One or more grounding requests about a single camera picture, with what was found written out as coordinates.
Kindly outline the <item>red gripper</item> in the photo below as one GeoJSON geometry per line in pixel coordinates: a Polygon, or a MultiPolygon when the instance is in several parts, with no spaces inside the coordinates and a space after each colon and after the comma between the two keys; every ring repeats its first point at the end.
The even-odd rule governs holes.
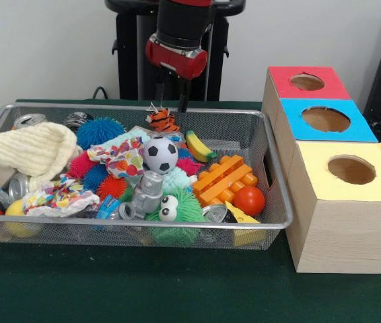
{"type": "Polygon", "coordinates": [[[199,77],[205,69],[208,61],[207,51],[202,48],[194,50],[172,48],[162,44],[155,34],[152,34],[145,45],[145,54],[151,64],[159,67],[155,84],[155,101],[163,101],[166,69],[169,69],[181,77],[178,80],[180,90],[178,111],[186,112],[191,92],[190,80],[199,77]]]}

